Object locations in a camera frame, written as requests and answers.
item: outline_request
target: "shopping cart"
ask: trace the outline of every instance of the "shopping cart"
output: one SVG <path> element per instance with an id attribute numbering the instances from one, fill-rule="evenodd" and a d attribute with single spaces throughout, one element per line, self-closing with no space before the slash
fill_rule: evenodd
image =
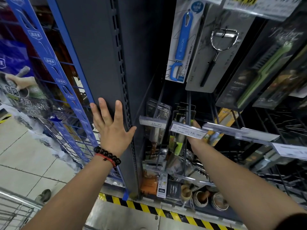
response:
<path id="1" fill-rule="evenodd" d="M 42 207 L 43 204 L 0 187 L 0 230 L 21 229 Z M 83 229 L 98 230 L 88 225 Z"/>

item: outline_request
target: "floor tile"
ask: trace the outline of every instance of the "floor tile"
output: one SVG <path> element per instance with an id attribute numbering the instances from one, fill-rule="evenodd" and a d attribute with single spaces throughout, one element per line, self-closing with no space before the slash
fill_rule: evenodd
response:
<path id="1" fill-rule="evenodd" d="M 18 124 L 13 117 L 0 124 L 0 155 L 26 131 L 28 129 Z"/>
<path id="2" fill-rule="evenodd" d="M 0 165 L 42 176 L 54 160 L 49 149 L 27 132 L 2 153 Z"/>
<path id="3" fill-rule="evenodd" d="M 23 196 L 27 196 L 40 179 L 39 176 L 4 166 L 0 166 L 0 174 L 0 187 Z"/>
<path id="4" fill-rule="evenodd" d="M 86 224 L 97 229 L 157 230 L 159 218 L 150 213 L 97 199 Z"/>
<path id="5" fill-rule="evenodd" d="M 164 230 L 164 229 L 176 229 L 176 230 L 200 230 L 202 229 L 203 230 L 205 228 L 198 227 L 192 224 L 179 222 L 177 220 L 172 220 L 172 219 L 161 217 L 159 229 L 160 230 Z"/>
<path id="6" fill-rule="evenodd" d="M 66 183 L 57 182 L 48 178 L 41 178 L 39 182 L 35 185 L 32 191 L 27 196 L 28 198 L 35 200 L 35 198 L 40 195 L 45 189 L 51 190 L 51 197 L 55 196 Z"/>
<path id="7" fill-rule="evenodd" d="M 75 176 L 74 170 L 72 170 L 64 161 L 56 159 L 50 166 L 47 172 L 44 174 L 46 178 L 56 179 L 62 182 L 69 182 Z"/>

